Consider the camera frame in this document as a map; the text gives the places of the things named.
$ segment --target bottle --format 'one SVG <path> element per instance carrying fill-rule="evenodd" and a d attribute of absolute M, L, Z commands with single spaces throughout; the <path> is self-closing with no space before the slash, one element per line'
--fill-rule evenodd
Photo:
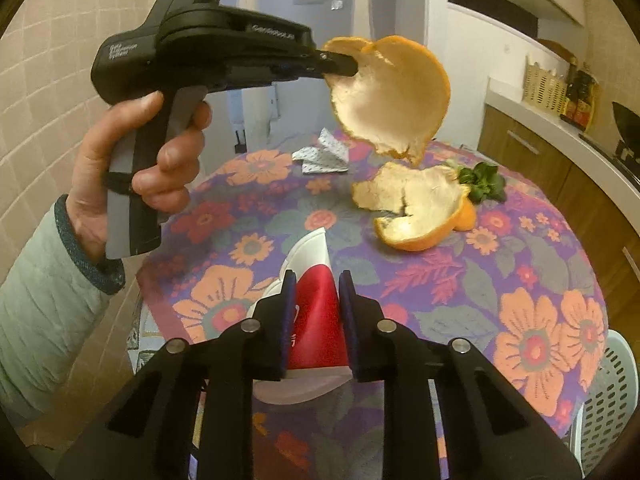
<path fill-rule="evenodd" d="M 569 66 L 569 72 L 566 76 L 566 94 L 564 96 L 564 104 L 562 111 L 560 112 L 560 118 L 568 123 L 572 123 L 575 110 L 578 105 L 578 64 L 575 57 L 571 58 L 571 65 Z"/>
<path fill-rule="evenodd" d="M 588 65 L 585 64 L 580 70 L 580 85 L 578 86 L 578 103 L 574 114 L 575 126 L 582 131 L 587 129 L 587 125 L 591 119 L 591 110 L 593 104 L 593 86 L 594 79 L 588 72 Z"/>

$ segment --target white plastic chair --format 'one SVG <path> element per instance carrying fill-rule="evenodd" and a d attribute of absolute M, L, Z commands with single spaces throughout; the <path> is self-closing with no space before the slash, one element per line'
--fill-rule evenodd
<path fill-rule="evenodd" d="M 588 475 L 620 436 L 638 404 L 638 368 L 625 339 L 609 330 L 589 398 L 578 411 L 569 447 Z"/>

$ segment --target kitchen cabinet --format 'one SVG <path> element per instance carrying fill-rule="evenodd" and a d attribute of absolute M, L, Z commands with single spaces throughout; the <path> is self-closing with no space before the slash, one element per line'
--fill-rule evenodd
<path fill-rule="evenodd" d="M 492 107 L 478 150 L 537 184 L 563 214 L 596 274 L 610 327 L 640 359 L 640 237 L 620 209 L 561 152 Z"/>
<path fill-rule="evenodd" d="M 572 165 L 546 140 L 491 106 L 486 107 L 478 151 L 535 182 L 552 203 Z"/>
<path fill-rule="evenodd" d="M 635 229 L 577 166 L 571 167 L 556 207 L 589 257 L 610 326 L 630 344 L 640 340 L 640 237 Z"/>

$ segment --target screw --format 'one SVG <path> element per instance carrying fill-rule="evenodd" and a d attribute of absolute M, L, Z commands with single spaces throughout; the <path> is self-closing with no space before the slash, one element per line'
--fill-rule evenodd
<path fill-rule="evenodd" d="M 260 321 L 250 317 L 249 319 L 245 319 L 241 324 L 240 328 L 243 332 L 247 332 L 248 334 L 252 334 L 254 332 L 258 332 L 260 330 Z"/>
<path fill-rule="evenodd" d="M 169 352 L 169 354 L 179 354 L 184 351 L 185 348 L 187 348 L 187 343 L 184 342 L 184 339 L 180 338 L 171 339 L 166 344 L 166 351 Z"/>
<path fill-rule="evenodd" d="M 453 340 L 451 347 L 459 354 L 466 354 L 471 350 L 471 343 L 466 339 L 458 338 Z"/>
<path fill-rule="evenodd" d="M 382 321 L 378 322 L 378 330 L 380 330 L 380 332 L 384 332 L 385 334 L 391 334 L 396 330 L 396 328 L 398 328 L 398 325 L 396 325 L 396 323 L 394 321 L 391 321 L 390 319 L 383 319 Z"/>

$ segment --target beige tiled wall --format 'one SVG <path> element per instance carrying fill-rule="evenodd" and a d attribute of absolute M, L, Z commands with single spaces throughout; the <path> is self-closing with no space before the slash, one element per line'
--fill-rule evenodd
<path fill-rule="evenodd" d="M 137 27 L 155 0 L 26 0 L 0 39 L 0 283 L 44 213 L 70 187 L 78 143 L 106 105 L 90 70 L 111 34 Z M 52 412 L 28 442 L 59 444 L 130 376 L 125 342 L 138 262 L 127 290 L 78 357 Z"/>
<path fill-rule="evenodd" d="M 586 62 L 601 85 L 590 134 L 610 150 L 620 135 L 611 102 L 640 114 L 640 44 L 613 0 L 585 0 L 589 45 Z"/>

